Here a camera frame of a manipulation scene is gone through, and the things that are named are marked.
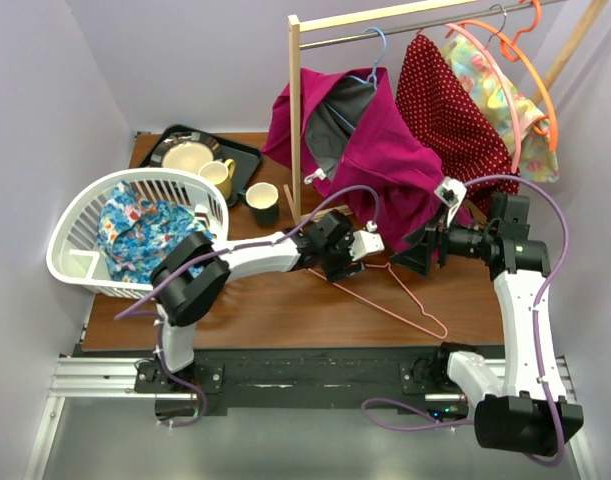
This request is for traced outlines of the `orange plastic hanger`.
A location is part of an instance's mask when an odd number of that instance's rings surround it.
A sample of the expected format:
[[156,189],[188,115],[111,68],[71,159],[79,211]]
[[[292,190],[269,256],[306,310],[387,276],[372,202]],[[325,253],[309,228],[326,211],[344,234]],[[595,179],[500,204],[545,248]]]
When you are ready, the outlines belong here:
[[[522,27],[517,30],[517,32],[511,38],[507,37],[501,28],[495,29],[489,24],[474,18],[466,18],[458,22],[448,22],[445,24],[445,26],[449,29],[451,34],[457,33],[458,35],[461,34],[464,36],[471,36],[476,40],[478,39],[467,30],[469,26],[476,26],[487,31],[491,40],[496,39],[498,41],[500,53],[503,58],[512,63],[520,63],[526,68],[527,73],[534,81],[536,91],[541,95],[541,101],[545,103],[545,109],[541,111],[551,122],[551,139],[549,146],[556,152],[559,140],[559,127],[551,96],[548,88],[545,85],[545,81],[542,79],[538,70],[518,45],[518,42],[523,35],[536,29],[542,17],[542,4],[539,1],[530,1],[528,4],[534,9],[534,19],[529,26]],[[481,41],[479,42],[483,45],[485,50],[489,51],[489,45],[487,43],[482,43]]]

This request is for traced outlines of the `pink plastic hanger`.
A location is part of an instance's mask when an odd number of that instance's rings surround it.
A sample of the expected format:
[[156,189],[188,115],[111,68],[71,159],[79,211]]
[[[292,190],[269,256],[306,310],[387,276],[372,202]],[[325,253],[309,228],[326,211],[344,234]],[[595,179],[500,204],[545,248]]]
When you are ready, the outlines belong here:
[[465,181],[515,175],[522,132],[514,92],[487,47],[464,27],[444,50],[423,34],[408,45],[396,102],[411,133]]

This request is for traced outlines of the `pink wire hanger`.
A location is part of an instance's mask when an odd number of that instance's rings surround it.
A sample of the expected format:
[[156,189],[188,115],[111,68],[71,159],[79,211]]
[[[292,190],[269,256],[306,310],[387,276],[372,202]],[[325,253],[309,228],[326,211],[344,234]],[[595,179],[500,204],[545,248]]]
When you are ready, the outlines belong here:
[[366,306],[405,323],[422,334],[437,340],[447,339],[448,327],[426,309],[390,262],[367,263],[365,272],[368,270],[373,270],[374,274],[368,275],[371,282],[367,285],[360,282],[330,282],[321,271],[310,268],[308,272]]

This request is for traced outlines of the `red polka dot skirt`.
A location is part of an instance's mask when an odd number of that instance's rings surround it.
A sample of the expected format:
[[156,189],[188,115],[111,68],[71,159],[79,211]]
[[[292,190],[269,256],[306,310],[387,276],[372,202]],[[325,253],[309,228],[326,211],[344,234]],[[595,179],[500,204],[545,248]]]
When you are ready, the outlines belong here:
[[510,173],[505,143],[438,46],[422,34],[407,47],[395,101],[412,135],[438,155],[445,175],[466,182]]

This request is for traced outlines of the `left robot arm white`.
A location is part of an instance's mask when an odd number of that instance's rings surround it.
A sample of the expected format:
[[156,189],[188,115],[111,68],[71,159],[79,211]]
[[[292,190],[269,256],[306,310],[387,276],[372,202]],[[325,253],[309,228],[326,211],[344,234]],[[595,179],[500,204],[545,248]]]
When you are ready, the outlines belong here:
[[150,274],[162,321],[155,353],[158,382],[170,392],[181,392],[193,382],[196,325],[226,284],[315,266],[334,283],[361,272],[363,259],[383,250],[375,222],[356,230],[338,210],[249,240],[215,244],[200,232],[188,235]]

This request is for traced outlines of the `magenta cloth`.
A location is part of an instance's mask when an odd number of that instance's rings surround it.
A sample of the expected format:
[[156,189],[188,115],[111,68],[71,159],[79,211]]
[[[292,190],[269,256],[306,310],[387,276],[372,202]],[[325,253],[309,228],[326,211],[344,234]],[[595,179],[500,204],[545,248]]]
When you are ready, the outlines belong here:
[[[347,78],[365,79],[369,72],[301,71],[300,170],[322,196],[340,192],[360,221],[374,220],[383,242],[399,252],[404,237],[437,213],[435,189],[444,174],[438,155],[403,121],[386,68],[377,69],[376,91]],[[356,129],[337,120],[325,102]]]

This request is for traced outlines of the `floral pastel skirt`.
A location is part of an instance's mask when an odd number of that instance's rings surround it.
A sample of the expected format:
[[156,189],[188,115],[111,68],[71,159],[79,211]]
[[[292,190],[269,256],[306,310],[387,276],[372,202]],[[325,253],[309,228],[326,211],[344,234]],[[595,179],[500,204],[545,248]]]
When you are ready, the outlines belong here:
[[549,146],[551,122],[519,93],[491,53],[473,37],[459,34],[443,47],[442,56],[503,140],[521,176],[532,182],[556,182],[559,166]]

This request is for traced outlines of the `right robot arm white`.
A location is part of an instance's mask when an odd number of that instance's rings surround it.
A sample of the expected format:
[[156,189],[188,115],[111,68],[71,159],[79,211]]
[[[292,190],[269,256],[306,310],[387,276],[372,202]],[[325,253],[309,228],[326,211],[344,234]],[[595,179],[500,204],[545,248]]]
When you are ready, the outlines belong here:
[[424,376],[441,392],[462,391],[481,447],[554,467],[584,423],[581,406],[567,399],[549,321],[549,287],[561,265],[550,261],[544,242],[530,239],[525,196],[495,195],[493,217],[483,228],[456,223],[473,184],[445,178],[435,190],[442,203],[438,212],[408,234],[407,249],[390,260],[420,275],[429,273],[433,260],[445,266],[451,256],[485,264],[501,311],[504,375],[495,375],[475,347],[444,342]]

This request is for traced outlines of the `blue wire hanger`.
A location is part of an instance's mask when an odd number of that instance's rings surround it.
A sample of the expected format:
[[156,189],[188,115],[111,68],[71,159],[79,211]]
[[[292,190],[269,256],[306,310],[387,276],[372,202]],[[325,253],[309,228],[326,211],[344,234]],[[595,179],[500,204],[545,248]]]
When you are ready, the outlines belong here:
[[[365,78],[365,79],[361,79],[360,77],[356,76],[356,75],[347,75],[347,78],[351,78],[353,80],[355,80],[356,82],[360,83],[360,84],[371,84],[373,87],[373,90],[376,91],[377,90],[377,69],[379,67],[380,62],[382,61],[383,57],[386,55],[387,52],[387,38],[385,33],[378,27],[375,26],[371,26],[368,27],[367,29],[364,30],[364,33],[368,33],[368,32],[374,32],[377,33],[381,40],[382,40],[382,51],[379,54],[379,56],[374,60],[373,65],[372,65],[372,69],[370,74]],[[326,106],[326,108],[333,114],[333,116],[339,120],[342,124],[344,124],[351,132],[353,132],[356,127],[341,113],[339,112],[337,109],[335,109],[333,107],[332,104],[330,104],[329,102],[325,102],[324,105]]]

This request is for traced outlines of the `blue floral cloth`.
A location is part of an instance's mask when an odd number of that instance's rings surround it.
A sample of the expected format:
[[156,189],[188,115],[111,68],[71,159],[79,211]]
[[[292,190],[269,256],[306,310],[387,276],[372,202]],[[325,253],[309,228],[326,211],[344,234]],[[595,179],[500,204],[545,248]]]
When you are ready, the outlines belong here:
[[120,181],[101,208],[96,243],[112,280],[148,284],[153,270],[194,232],[214,238],[185,207],[163,200],[152,202]]

